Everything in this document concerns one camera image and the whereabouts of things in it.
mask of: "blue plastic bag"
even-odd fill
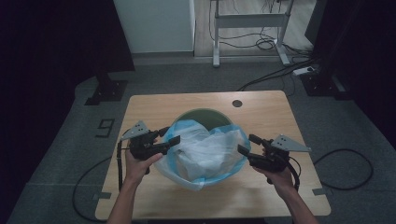
[[[154,165],[186,189],[200,190],[236,174],[247,160],[237,151],[238,144],[250,150],[248,138],[235,124],[209,132],[195,120],[180,120],[169,128],[163,141],[178,135],[180,144],[171,147]]]

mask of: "white wall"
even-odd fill
[[[193,0],[114,0],[114,4],[132,53],[193,51]]]

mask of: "trash bag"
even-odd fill
[[[247,158],[237,151],[238,144],[250,150],[250,142],[235,124],[210,132],[192,119],[175,122],[163,141],[180,135],[180,144],[155,162],[161,174],[186,189],[200,190],[236,174]]]

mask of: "white metal stand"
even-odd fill
[[[291,8],[294,0],[290,0],[288,8],[284,14],[282,13],[264,13],[249,15],[220,15],[219,0],[216,1],[215,12],[215,40],[213,44],[213,66],[220,66],[219,58],[219,29],[221,28],[243,28],[243,27],[279,27],[279,37],[274,40],[277,53],[284,65],[289,65],[290,61],[285,53],[283,38],[288,27]]]

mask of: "table top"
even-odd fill
[[[242,102],[242,106],[233,106],[235,100]],[[247,135],[254,133],[261,138],[274,139],[283,133],[304,144],[283,91],[136,95],[128,104],[119,138],[139,120],[143,120],[149,129],[158,130],[170,126],[178,116],[196,108],[218,110]],[[251,152],[262,153],[262,147],[251,146]],[[116,147],[102,189],[102,192],[111,193],[111,197],[100,199],[96,207],[95,215],[100,219],[108,218],[119,194]],[[290,156],[302,167],[299,193],[303,200],[315,216],[329,215],[331,208],[326,195],[313,192],[322,186],[309,154],[291,152]],[[274,186],[267,184],[266,177],[255,172],[248,161],[237,174],[200,191],[183,189],[161,175],[154,166],[150,171],[137,189],[134,219],[290,216]]]

